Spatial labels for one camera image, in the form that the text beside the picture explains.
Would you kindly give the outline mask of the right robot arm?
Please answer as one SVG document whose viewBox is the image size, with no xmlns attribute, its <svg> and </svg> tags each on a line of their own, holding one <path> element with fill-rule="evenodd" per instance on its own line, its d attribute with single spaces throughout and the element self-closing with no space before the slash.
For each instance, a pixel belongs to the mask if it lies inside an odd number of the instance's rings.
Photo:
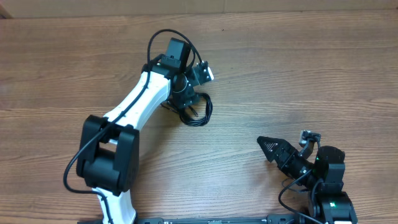
<svg viewBox="0 0 398 224">
<path fill-rule="evenodd" d="M 286 223 L 357 223 L 358 218 L 348 194 L 343 191 L 345 153 L 333 146 L 322 146 L 321 135 L 303 130 L 299 144 L 294 148 L 285 139 L 259 136 L 266 159 L 275 162 L 278 169 L 293 181 L 278 195 L 279 203 L 292 212 L 292 216 L 279 216 L 278 221 Z M 282 201 L 285 191 L 293 185 L 305 188 L 308 193 L 308 208 L 300 212 Z"/>
</svg>

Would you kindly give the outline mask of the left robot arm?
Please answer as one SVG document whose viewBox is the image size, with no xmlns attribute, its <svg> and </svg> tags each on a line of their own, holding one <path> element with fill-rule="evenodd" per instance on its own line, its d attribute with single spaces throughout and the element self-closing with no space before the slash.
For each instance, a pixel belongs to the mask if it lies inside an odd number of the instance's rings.
<svg viewBox="0 0 398 224">
<path fill-rule="evenodd" d="M 166 53 L 147 57 L 133 90 L 104 116 L 90 115 L 83 123 L 80 148 L 70 161 L 77 176 L 100 202 L 98 223 L 134 223 L 130 188 L 139 168 L 139 135 L 158 106 L 177 113 L 188 126 L 204 126 L 213 105 L 206 93 L 194 90 L 214 79 L 206 61 L 186 38 L 172 38 Z"/>
</svg>

